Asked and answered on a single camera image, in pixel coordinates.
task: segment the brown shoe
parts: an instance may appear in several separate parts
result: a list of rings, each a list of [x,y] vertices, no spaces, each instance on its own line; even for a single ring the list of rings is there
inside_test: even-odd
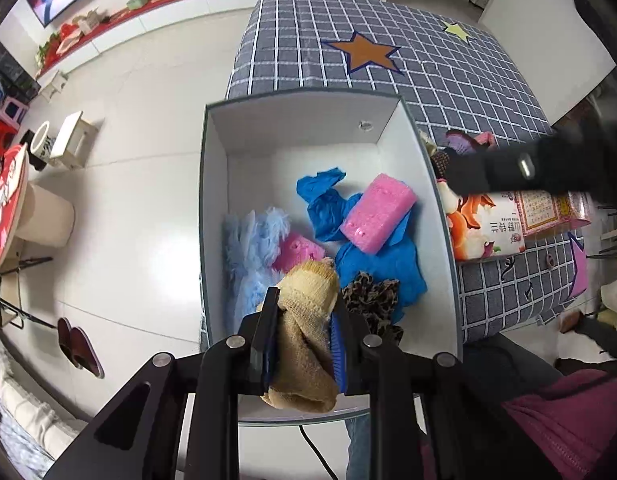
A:
[[[79,326],[70,330],[70,346],[73,358],[98,379],[104,377],[104,369],[100,364],[88,336]]]
[[[567,332],[571,332],[577,324],[580,322],[584,314],[582,314],[581,310],[572,310],[571,312],[566,312],[559,317],[559,331],[562,334],[566,334]]]
[[[58,343],[60,344],[60,350],[66,356],[66,358],[73,363],[75,368],[81,368],[82,366],[73,358],[73,350],[71,350],[70,344],[70,323],[65,317],[58,319]]]

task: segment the star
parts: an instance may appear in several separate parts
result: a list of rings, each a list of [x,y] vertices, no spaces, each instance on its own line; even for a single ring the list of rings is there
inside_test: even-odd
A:
[[[399,46],[373,43],[355,30],[349,41],[322,41],[322,43],[345,53],[349,74],[370,64],[401,73],[394,61],[389,58]]]
[[[571,292],[568,300],[572,300],[576,296],[582,294],[588,288],[588,273],[586,272],[586,253],[585,248],[580,245],[580,242],[569,233],[571,240],[571,251],[573,252],[573,265],[575,267],[575,275],[573,283],[571,283]]]
[[[447,23],[447,22],[442,22],[442,23],[444,23],[444,25],[446,25],[446,28],[444,29],[444,32],[448,32],[449,34],[453,34],[454,36],[457,36],[464,43],[468,43],[469,42],[468,38],[470,38],[470,36],[466,33],[466,31],[464,31],[464,29],[461,27],[460,23],[453,23],[452,25],[450,23]]]

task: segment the white ceramic pot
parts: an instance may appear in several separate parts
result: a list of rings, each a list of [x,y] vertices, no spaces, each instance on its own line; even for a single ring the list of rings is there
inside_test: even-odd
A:
[[[48,136],[49,127],[50,123],[48,121],[43,122],[31,141],[31,153],[44,162],[48,162],[50,159],[50,150],[53,149],[53,144],[55,143],[55,139]]]

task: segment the leopard print fabric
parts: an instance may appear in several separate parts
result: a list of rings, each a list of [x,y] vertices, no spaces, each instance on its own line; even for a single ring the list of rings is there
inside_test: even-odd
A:
[[[399,344],[404,334],[401,327],[391,325],[398,287],[399,280],[375,283],[370,274],[360,271],[355,279],[342,289],[347,310],[361,314],[372,334],[396,344]]]

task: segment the pair of slippers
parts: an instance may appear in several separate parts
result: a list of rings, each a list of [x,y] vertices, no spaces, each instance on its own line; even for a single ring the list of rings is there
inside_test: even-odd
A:
[[[79,326],[71,328],[65,317],[58,319],[58,342],[61,351],[75,368],[85,368],[98,379],[104,378],[104,369],[88,336]]]

